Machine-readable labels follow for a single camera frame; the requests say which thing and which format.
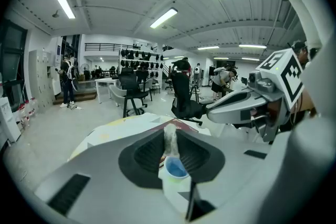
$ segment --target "white cabinet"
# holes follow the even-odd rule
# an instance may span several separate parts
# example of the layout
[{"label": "white cabinet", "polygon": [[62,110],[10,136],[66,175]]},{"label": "white cabinet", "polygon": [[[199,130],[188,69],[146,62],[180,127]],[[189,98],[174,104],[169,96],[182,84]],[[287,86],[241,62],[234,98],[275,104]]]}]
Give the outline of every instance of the white cabinet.
[{"label": "white cabinet", "polygon": [[33,50],[29,52],[29,84],[33,97],[38,101],[39,110],[46,111],[55,100],[52,89],[51,68],[55,61],[52,55],[45,51]]}]

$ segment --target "person bending over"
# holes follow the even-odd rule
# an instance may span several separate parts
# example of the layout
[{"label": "person bending over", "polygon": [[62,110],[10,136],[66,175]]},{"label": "person bending over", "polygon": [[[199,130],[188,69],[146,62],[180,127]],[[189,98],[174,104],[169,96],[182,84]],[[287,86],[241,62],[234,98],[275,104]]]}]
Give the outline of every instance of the person bending over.
[{"label": "person bending over", "polygon": [[213,79],[211,90],[213,93],[213,99],[216,100],[217,94],[219,98],[222,98],[223,88],[227,89],[229,87],[230,78],[233,78],[235,74],[232,71],[221,70]]}]

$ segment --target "black slot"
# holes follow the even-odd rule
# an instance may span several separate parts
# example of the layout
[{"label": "black slot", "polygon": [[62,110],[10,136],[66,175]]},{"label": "black slot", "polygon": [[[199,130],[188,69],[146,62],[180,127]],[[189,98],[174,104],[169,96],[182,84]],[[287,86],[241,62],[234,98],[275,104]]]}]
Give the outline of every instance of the black slot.
[{"label": "black slot", "polygon": [[66,216],[89,180],[90,177],[84,175],[73,175],[49,201],[48,205],[55,211]]},{"label": "black slot", "polygon": [[251,156],[251,157],[255,157],[255,158],[259,158],[259,159],[265,159],[267,154],[263,153],[263,152],[258,152],[258,151],[252,151],[252,150],[247,150],[244,152],[244,154]]}]

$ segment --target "floor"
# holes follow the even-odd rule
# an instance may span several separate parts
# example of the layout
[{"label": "floor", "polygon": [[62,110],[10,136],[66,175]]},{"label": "floor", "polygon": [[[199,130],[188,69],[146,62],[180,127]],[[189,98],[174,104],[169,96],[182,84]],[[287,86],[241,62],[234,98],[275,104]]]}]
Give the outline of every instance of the floor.
[{"label": "floor", "polygon": [[[40,181],[50,172],[67,161],[78,144],[97,126],[104,125],[122,118],[122,107],[109,99],[107,87],[102,87],[101,101],[95,100],[79,102],[82,109],[70,110],[54,105],[44,114],[38,114],[30,121],[30,126],[19,140],[12,144],[4,154],[4,161],[17,181],[34,190]],[[208,87],[201,88],[202,96],[211,97],[212,91]],[[144,100],[148,104],[145,112],[168,115],[171,112],[174,99],[173,92],[162,90],[159,94]],[[222,124],[211,122],[206,115],[201,119],[202,127],[208,128],[213,136]]]}]

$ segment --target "backpack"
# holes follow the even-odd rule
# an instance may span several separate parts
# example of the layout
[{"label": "backpack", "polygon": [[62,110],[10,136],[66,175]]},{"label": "backpack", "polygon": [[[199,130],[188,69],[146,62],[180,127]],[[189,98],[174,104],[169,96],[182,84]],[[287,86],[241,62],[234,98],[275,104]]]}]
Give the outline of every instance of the backpack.
[{"label": "backpack", "polygon": [[194,74],[199,74],[200,73],[200,68],[199,67],[195,67],[194,68]]}]

